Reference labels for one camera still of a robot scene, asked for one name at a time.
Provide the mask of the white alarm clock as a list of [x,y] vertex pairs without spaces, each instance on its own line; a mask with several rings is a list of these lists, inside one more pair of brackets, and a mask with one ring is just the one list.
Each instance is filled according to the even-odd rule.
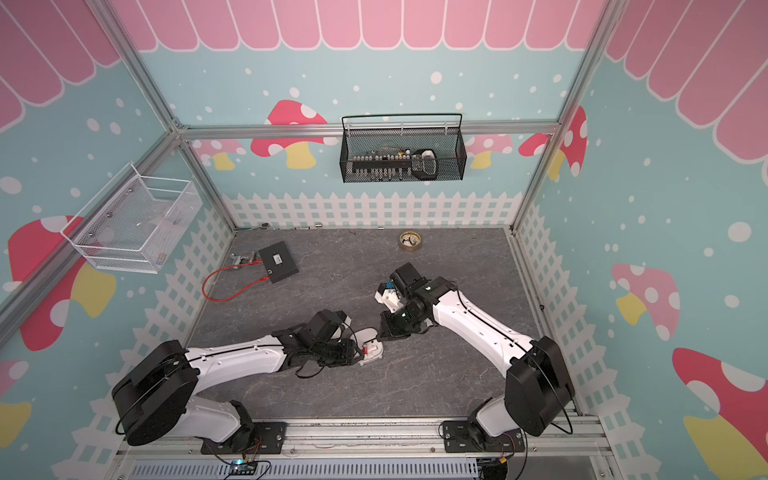
[[[383,356],[384,346],[378,340],[378,331],[375,328],[364,328],[354,334],[358,346],[362,350],[362,356],[357,362],[358,365],[366,365],[378,360]],[[372,353],[368,356],[364,354],[364,348],[371,347]]]

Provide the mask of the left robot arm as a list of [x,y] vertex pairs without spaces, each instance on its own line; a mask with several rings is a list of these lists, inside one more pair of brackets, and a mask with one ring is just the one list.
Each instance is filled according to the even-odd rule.
[[321,310],[307,323],[237,344],[185,348],[165,341],[113,387],[115,432],[131,446],[196,437],[215,453],[253,452],[264,436],[246,407],[201,392],[253,375],[298,371],[307,363],[325,369],[380,358],[377,330],[354,331],[350,323],[342,311]]

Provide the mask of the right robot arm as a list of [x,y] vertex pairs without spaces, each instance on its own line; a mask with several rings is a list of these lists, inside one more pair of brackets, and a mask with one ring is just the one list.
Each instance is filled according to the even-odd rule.
[[479,351],[505,380],[504,394],[468,417],[479,439],[512,430],[540,436],[573,400],[575,390],[563,353],[550,337],[534,339],[496,320],[475,305],[458,285],[428,279],[406,263],[375,293],[381,313],[379,339],[397,340],[432,327],[448,329]]

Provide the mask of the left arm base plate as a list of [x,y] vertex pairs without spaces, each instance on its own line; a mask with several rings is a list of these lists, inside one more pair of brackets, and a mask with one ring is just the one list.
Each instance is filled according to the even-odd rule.
[[204,439],[200,453],[203,455],[277,455],[282,452],[286,439],[286,422],[256,422],[241,426],[229,439],[216,443]]

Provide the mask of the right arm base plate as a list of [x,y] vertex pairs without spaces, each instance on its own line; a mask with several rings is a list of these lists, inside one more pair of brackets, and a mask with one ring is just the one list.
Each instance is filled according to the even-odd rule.
[[468,420],[445,420],[438,427],[446,453],[498,453],[502,456],[525,451],[519,429],[492,437]]

